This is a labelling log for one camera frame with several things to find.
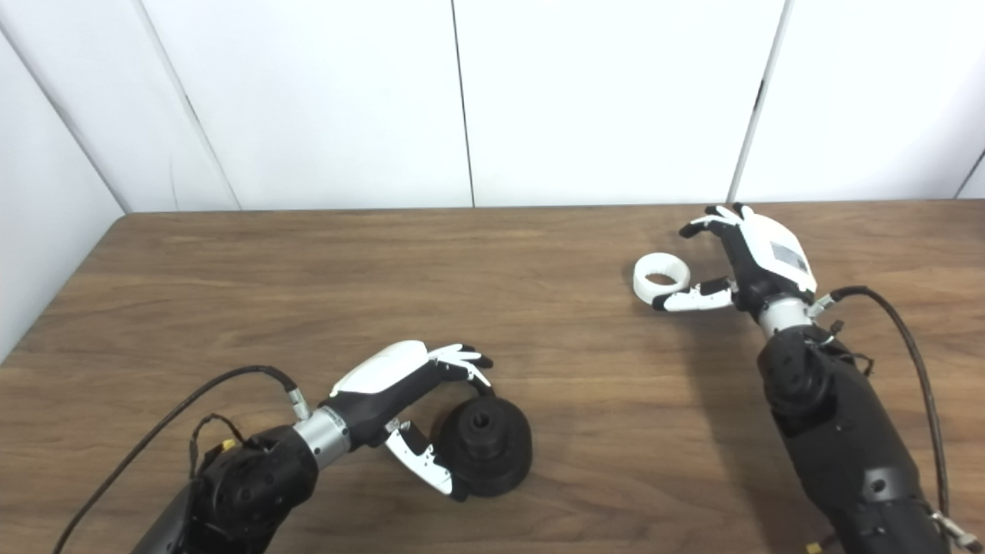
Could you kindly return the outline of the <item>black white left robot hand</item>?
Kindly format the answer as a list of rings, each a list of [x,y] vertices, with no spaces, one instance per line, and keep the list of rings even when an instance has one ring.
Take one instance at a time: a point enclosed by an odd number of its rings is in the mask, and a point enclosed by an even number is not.
[[[470,494],[463,481],[411,421],[399,414],[444,382],[465,382],[480,396],[495,389],[483,375],[492,360],[460,343],[429,350],[419,340],[393,343],[336,382],[327,399],[293,431],[323,470],[363,446],[387,446],[399,462],[457,502]]]

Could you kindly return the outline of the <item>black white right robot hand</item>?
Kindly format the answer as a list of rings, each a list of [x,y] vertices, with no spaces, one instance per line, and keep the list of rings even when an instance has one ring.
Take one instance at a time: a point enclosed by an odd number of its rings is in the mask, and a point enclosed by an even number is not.
[[[801,242],[785,225],[737,202],[731,208],[710,205],[679,229],[684,239],[701,232],[717,236],[732,274],[690,285],[690,267],[679,257],[647,255],[638,260],[634,276],[641,301],[661,312],[732,306],[748,313],[766,339],[813,324],[808,311],[817,281]]]

